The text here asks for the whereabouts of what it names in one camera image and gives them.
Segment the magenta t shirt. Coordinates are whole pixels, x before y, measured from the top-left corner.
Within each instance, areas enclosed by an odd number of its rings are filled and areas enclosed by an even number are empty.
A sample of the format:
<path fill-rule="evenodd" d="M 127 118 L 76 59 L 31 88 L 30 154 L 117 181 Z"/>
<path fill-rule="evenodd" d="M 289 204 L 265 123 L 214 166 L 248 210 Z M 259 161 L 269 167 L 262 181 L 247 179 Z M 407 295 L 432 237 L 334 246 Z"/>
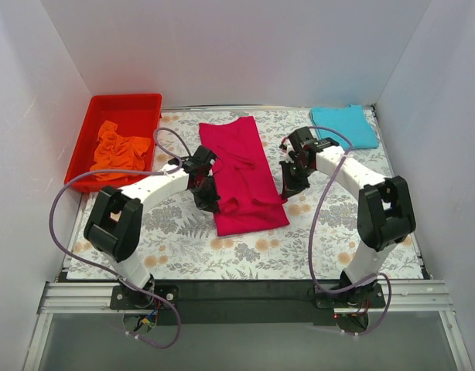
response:
<path fill-rule="evenodd" d="M 217 155 L 213 168 L 219 237 L 273 230 L 289 225 L 268 165 L 255 119 L 199 125 L 201 144 Z"/>

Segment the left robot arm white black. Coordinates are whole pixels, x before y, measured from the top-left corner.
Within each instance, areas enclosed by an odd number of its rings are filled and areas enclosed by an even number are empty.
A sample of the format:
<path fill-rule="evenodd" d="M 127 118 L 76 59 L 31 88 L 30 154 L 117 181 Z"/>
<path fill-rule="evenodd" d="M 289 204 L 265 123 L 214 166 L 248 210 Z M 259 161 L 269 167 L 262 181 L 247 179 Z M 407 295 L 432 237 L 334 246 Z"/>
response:
<path fill-rule="evenodd" d="M 125 297 L 139 309 L 155 298 L 155 279 L 137 251 L 145 211 L 177 193 L 191 191 L 196 207 L 218 213 L 217 186 L 212 168 L 217 155 L 199 146 L 193 155 L 174 158 L 154 175 L 121 187 L 104 187 L 97 195 L 84 229 L 84 238 L 111 263 Z"/>

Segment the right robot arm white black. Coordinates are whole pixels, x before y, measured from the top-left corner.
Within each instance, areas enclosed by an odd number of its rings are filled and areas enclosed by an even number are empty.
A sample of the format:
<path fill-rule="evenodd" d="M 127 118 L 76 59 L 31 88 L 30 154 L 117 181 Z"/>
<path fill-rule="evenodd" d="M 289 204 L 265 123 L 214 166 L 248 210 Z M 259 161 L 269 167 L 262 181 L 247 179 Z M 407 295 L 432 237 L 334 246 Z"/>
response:
<path fill-rule="evenodd" d="M 349 151 L 332 138 L 318 139 L 309 127 L 294 130 L 279 146 L 284 154 L 283 199 L 309 188 L 314 172 L 329 176 L 357 201 L 357 232 L 360 237 L 353 260 L 343 269 L 339 282 L 325 288 L 313 280 L 315 289 L 338 297 L 345 305 L 357 307 L 380 276 L 380 269 L 395 246 L 416 228 L 408 183 L 370 170 L 349 156 Z"/>

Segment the floral patterned table mat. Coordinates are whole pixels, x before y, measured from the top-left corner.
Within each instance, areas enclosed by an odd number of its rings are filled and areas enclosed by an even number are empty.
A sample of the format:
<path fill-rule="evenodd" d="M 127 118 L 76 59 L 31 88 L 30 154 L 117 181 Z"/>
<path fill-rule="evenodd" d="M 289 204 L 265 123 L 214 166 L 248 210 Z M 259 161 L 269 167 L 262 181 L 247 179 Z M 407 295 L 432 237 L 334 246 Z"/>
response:
<path fill-rule="evenodd" d="M 392 175 L 372 109 L 364 115 L 375 130 L 379 146 L 350 153 L 375 172 Z M 310 126 L 309 109 L 278 111 L 166 111 L 160 124 L 177 131 L 194 151 L 200 144 L 199 123 L 227 124 L 240 117 L 252 116 L 261 135 L 278 192 L 282 190 L 279 144 L 296 128 Z M 143 216 L 138 245 L 142 263 L 155 279 L 309 279 L 307 243 L 309 229 L 328 177 L 315 172 L 309 177 L 310 188 L 292 197 L 284 205 L 289 225 L 257 233 L 218 237 L 211 213 L 195 207 L 193 195 L 184 192 L 161 202 Z M 83 197 L 77 236 L 72 251 L 85 259 L 108 266 L 106 258 L 83 237 L 85 223 L 96 194 Z M 337 279 L 354 258 L 359 238 L 356 228 L 357 203 L 350 193 L 333 184 L 322 205 L 313 244 L 315 275 L 319 279 Z M 64 263 L 66 279 L 111 280 L 107 272 L 77 260 Z M 423 278 L 419 250 L 413 236 L 407 237 L 390 253 L 381 271 L 389 278 Z"/>

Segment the folded cyan t shirt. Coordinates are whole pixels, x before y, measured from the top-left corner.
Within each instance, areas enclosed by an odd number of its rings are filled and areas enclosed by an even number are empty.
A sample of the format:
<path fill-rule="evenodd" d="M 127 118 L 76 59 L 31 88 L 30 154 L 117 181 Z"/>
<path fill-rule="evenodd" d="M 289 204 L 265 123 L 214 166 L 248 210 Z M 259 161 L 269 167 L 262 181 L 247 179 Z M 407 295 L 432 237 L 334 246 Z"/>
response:
<path fill-rule="evenodd" d="M 314 107 L 310 111 L 312 123 L 316 127 L 325 127 L 341 133 L 354 150 L 375 149 L 378 138 L 368 123 L 362 106 Z"/>

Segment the red plastic bin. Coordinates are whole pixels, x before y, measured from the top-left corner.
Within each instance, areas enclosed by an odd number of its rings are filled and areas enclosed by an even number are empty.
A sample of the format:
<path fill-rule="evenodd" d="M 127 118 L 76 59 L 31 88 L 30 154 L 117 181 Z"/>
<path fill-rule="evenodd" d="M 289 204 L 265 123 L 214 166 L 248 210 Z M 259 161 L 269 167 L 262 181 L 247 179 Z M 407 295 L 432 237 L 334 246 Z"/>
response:
<path fill-rule="evenodd" d="M 155 150 L 153 134 L 159 126 L 161 105 L 161 94 L 118 94 L 93 97 L 84 117 L 64 182 L 90 172 L 90 167 L 94 164 L 97 135 L 104 121 L 116 123 L 117 133 L 121 136 L 139 136 L 152 140 L 143 172 L 151 171 Z"/>

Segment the orange t shirt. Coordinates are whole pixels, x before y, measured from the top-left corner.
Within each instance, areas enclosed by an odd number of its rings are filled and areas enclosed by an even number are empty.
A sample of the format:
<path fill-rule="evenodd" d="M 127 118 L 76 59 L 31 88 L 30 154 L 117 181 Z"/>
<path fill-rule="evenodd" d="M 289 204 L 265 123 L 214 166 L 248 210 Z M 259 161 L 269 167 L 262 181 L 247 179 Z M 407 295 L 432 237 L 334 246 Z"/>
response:
<path fill-rule="evenodd" d="M 145 160 L 152 140 L 139 136 L 124 137 L 117 133 L 117 129 L 118 125 L 112 121 L 104 121 L 100 126 L 91 171 L 145 169 Z"/>

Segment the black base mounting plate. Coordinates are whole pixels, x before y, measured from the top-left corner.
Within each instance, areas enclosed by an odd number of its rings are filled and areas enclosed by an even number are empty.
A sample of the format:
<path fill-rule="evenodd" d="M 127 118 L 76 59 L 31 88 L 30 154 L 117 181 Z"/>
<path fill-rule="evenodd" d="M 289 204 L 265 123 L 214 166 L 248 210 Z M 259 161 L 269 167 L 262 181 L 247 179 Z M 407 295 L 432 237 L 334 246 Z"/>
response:
<path fill-rule="evenodd" d="M 312 323 L 333 326 L 336 311 L 382 309 L 380 284 L 349 301 L 330 297 L 310 280 L 158 280 L 155 294 L 169 301 L 189 324 Z"/>

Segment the aluminium frame rail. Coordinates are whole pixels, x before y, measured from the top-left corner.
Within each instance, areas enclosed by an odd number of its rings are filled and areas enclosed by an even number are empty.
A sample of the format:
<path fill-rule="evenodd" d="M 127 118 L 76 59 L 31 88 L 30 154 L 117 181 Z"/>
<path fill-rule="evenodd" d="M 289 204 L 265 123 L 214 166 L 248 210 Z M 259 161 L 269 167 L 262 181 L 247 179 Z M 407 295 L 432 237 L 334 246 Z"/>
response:
<path fill-rule="evenodd" d="M 189 324 L 163 311 L 146 342 L 145 314 L 107 282 L 45 286 L 27 370 L 470 370 L 445 284 L 381 284 L 382 309 L 336 311 L 312 323 Z"/>

